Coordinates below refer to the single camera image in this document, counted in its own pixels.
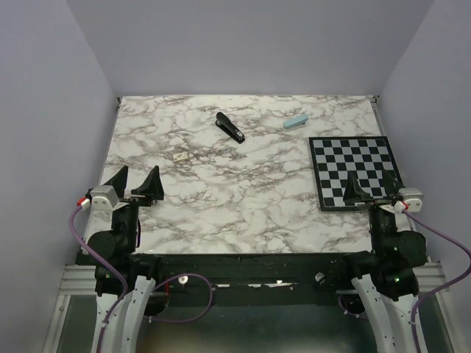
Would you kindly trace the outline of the small cardboard staple box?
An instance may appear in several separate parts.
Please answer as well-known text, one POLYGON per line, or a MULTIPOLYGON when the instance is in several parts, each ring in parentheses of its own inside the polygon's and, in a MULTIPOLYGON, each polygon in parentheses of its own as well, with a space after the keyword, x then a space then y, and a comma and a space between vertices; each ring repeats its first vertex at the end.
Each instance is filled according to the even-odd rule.
POLYGON ((188 159, 188 153, 186 151, 180 152, 173 155, 173 160, 175 163, 179 163, 188 159))

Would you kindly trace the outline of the light blue stapler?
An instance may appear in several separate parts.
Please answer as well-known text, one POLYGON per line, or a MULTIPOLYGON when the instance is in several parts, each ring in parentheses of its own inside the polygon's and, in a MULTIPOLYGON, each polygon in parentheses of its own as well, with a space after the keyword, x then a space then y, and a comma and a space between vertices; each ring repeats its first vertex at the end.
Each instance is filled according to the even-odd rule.
POLYGON ((298 115, 284 121, 283 128, 284 130, 293 130, 304 125, 307 121, 308 121, 308 116, 306 114, 298 115))

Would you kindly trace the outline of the black stapler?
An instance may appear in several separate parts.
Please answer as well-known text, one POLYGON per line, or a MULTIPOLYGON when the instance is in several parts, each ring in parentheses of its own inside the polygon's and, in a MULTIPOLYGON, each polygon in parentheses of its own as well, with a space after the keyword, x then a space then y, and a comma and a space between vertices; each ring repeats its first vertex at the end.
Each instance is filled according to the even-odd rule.
POLYGON ((215 124, 237 143, 242 144, 245 141, 245 135, 231 122, 231 120, 224 113, 217 112, 215 124))

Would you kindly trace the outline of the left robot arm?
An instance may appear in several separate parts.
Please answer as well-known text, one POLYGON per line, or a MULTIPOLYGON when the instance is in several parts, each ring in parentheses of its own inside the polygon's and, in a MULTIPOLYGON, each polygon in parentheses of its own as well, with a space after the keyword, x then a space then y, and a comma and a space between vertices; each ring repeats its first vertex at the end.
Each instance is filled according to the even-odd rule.
POLYGON ((93 233, 84 243, 96 279, 96 324, 92 352, 134 352, 151 290, 162 285, 163 272, 149 254, 136 254, 141 244, 140 207, 164 199, 159 168, 143 184, 125 193, 128 167, 103 185, 90 189, 81 208, 111 215, 110 228, 93 233))

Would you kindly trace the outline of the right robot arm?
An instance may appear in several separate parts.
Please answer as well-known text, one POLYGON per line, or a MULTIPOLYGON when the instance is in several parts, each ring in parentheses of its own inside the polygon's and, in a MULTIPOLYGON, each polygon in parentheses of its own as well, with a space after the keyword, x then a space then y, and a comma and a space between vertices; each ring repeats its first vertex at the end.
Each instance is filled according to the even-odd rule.
POLYGON ((404 211, 421 210, 423 195, 387 171, 382 175, 386 195, 375 199, 361 188, 356 172, 347 174, 343 200, 367 208, 372 250, 347 255, 347 264, 338 272, 339 281, 356 289, 378 352, 426 352, 419 314, 413 308, 419 299, 414 269, 427 261, 426 239, 396 225, 396 217, 404 211))

